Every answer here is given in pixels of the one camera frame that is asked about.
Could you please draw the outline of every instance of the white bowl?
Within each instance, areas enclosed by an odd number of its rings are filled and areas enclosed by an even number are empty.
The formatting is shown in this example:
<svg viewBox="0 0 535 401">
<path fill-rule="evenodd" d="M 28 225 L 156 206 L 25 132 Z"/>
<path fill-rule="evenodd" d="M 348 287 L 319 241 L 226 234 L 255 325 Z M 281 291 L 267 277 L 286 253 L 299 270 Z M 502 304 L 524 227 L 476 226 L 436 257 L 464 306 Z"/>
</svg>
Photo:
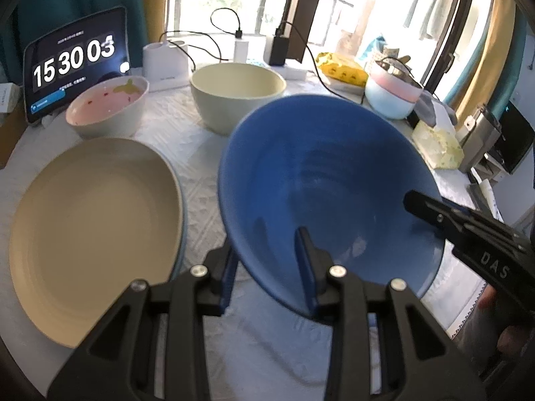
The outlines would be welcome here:
<svg viewBox="0 0 535 401">
<path fill-rule="evenodd" d="M 246 63 L 204 66 L 190 79 L 193 99 L 205 124 L 229 135 L 250 112 L 282 96 L 286 81 L 275 71 Z"/>
<path fill-rule="evenodd" d="M 130 137 L 139 128 L 149 82 L 140 76 L 109 79 L 72 101 L 67 123 L 84 139 Z"/>
</svg>

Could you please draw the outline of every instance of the yellow package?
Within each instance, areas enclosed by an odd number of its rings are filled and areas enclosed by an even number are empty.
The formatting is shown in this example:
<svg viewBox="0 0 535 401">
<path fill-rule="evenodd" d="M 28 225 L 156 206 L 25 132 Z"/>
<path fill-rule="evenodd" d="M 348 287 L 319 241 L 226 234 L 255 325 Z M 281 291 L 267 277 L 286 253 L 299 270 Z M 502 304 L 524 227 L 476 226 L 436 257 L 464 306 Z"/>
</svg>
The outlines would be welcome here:
<svg viewBox="0 0 535 401">
<path fill-rule="evenodd" d="M 362 66 L 343 55 L 319 53 L 316 64 L 327 77 L 362 88 L 366 85 L 368 74 Z"/>
</svg>

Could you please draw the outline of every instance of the hand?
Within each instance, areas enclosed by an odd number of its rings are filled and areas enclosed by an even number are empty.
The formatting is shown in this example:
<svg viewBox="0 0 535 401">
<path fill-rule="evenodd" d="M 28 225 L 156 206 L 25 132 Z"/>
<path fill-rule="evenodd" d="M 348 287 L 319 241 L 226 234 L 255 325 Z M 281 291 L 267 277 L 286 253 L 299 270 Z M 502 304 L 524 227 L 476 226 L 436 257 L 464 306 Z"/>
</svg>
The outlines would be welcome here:
<svg viewBox="0 0 535 401">
<path fill-rule="evenodd" d="M 479 309 L 487 309 L 494 306 L 498 292 L 488 285 L 477 302 Z M 522 325 L 510 325 L 500 335 L 497 350 L 503 355 L 513 359 L 518 357 L 522 347 L 528 341 L 530 328 Z"/>
</svg>

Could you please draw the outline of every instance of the cable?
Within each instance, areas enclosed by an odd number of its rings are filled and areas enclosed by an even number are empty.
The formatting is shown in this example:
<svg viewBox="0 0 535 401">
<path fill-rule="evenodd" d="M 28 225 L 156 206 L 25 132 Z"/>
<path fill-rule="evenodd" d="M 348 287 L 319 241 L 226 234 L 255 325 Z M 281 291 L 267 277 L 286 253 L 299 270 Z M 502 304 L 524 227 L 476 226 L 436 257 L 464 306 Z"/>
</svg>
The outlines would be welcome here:
<svg viewBox="0 0 535 401">
<path fill-rule="evenodd" d="M 213 55 L 210 51 L 208 51 L 206 48 L 203 48 L 203 47 L 200 47 L 200 46 L 196 46 L 196 45 L 192 45 L 192 44 L 188 44 L 189 47 L 191 48 L 197 48 L 197 49 L 202 49 L 202 51 L 204 51 L 205 53 L 207 53 L 210 57 L 213 57 L 213 58 L 219 58 L 218 56 L 216 55 Z M 229 62 L 231 59 L 230 58 L 219 58 L 219 63 L 221 63 L 221 60 L 224 61 L 224 62 Z"/>
<path fill-rule="evenodd" d="M 173 41 L 167 39 L 167 42 L 169 42 L 171 45 L 175 45 L 175 47 L 177 47 L 179 50 L 181 50 L 185 55 L 187 55 L 189 57 L 189 60 L 192 61 L 193 63 L 193 70 L 192 72 L 195 72 L 197 70 L 197 66 L 195 65 L 195 60 L 192 59 L 192 57 L 184 50 L 182 49 L 181 47 L 179 47 L 176 43 L 174 43 Z"/>
<path fill-rule="evenodd" d="M 339 97 L 339 98 L 345 99 L 346 101 L 351 101 L 349 98 L 346 98 L 344 95 L 341 95 L 340 93 L 335 92 L 334 90 L 332 90 L 332 89 L 330 89 L 329 87 L 327 87 L 327 85 L 323 82 L 322 77 L 320 77 L 320 75 L 319 75 L 319 70 L 318 70 L 318 67 L 317 67 L 317 65 L 316 65 L 316 59 L 314 58 L 314 55 L 312 54 L 312 50 L 309 48 L 308 43 L 307 43 L 307 41 L 304 39 L 303 35 L 302 35 L 301 33 L 299 33 L 299 30 L 298 30 L 298 29 L 296 28 L 296 26 L 293 25 L 290 21 L 281 21 L 280 26 L 279 26 L 279 29 L 278 29 L 279 31 L 282 31 L 283 24 L 291 25 L 292 28 L 295 29 L 295 32 L 296 32 L 296 33 L 298 34 L 298 36 L 300 37 L 301 41 L 303 41 L 304 46 L 307 48 L 307 50 L 308 50 L 310 56 L 312 57 L 312 62 L 314 62 L 314 69 L 316 70 L 316 75 L 317 75 L 317 77 L 318 77 L 319 82 L 322 83 L 323 87 L 325 87 L 325 89 L 327 89 L 327 90 L 328 90 L 329 92 L 331 92 L 333 95 L 335 95 L 335 96 L 337 96 L 337 97 Z"/>
<path fill-rule="evenodd" d="M 236 15 L 236 18 L 237 18 L 237 30 L 236 30 L 236 33 L 231 33 L 231 32 L 229 32 L 229 31 L 223 30 L 222 28 L 216 26 L 216 25 L 213 23 L 212 16 L 213 16 L 213 14 L 214 14 L 215 12 L 217 12 L 218 10 L 230 10 L 231 12 L 233 12 L 233 13 Z M 232 34 L 234 37 L 236 37 L 236 39 L 241 39 L 241 37 L 242 37 L 240 17 L 239 17 L 239 15 L 237 14 L 237 12 L 236 12 L 234 9 L 231 9 L 230 7 L 218 7 L 217 9 L 215 9 L 215 10 L 210 14 L 210 23 L 211 23 L 216 29 L 221 30 L 223 33 Z"/>
<path fill-rule="evenodd" d="M 401 63 L 401 64 L 405 67 L 405 69 L 407 69 L 407 71 L 409 72 L 409 75 L 414 79 L 413 72 L 412 72 L 412 71 L 410 70 L 410 68 L 409 68 L 406 64 L 404 64 L 399 58 L 397 58 L 397 57 L 390 57 L 390 56 L 388 55 L 388 56 L 386 56 L 386 57 L 383 57 L 383 58 L 382 58 L 381 60 L 379 60 L 379 61 L 380 61 L 380 62 L 384 62 L 387 58 L 391 58 L 392 60 L 395 60 L 395 61 L 397 61 L 398 63 Z"/>
<path fill-rule="evenodd" d="M 531 63 L 528 66 L 530 71 L 533 71 L 533 62 L 535 61 L 535 49 L 533 50 L 533 57 L 531 58 Z"/>
<path fill-rule="evenodd" d="M 225 61 L 228 61 L 228 58 L 223 58 L 221 56 L 221 48 L 219 48 L 219 45 L 218 43 L 216 42 L 216 40 L 211 37 L 208 33 L 203 33 L 201 31 L 191 31 L 191 30 L 168 30 L 168 31 L 164 31 L 162 34 L 160 34 L 160 39 L 159 41 L 161 42 L 162 41 L 162 37 L 164 37 L 166 34 L 168 33 L 193 33 L 193 34 L 202 34 L 203 36 L 208 36 L 210 38 L 210 40 L 216 44 L 216 47 L 217 47 L 217 50 L 219 52 L 219 63 L 221 63 L 222 60 L 225 60 Z"/>
</svg>

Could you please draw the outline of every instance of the digital clock display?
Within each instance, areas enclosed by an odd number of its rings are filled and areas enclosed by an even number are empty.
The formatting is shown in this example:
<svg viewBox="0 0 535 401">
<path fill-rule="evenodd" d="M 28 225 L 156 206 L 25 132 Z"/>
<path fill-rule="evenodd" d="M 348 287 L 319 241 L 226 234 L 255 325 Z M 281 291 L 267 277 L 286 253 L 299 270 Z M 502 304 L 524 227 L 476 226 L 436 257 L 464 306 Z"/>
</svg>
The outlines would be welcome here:
<svg viewBox="0 0 535 401">
<path fill-rule="evenodd" d="M 24 53 L 28 121 L 33 123 L 66 108 L 84 90 L 122 75 L 125 62 L 128 49 L 124 7 L 79 19 L 32 42 Z"/>
</svg>

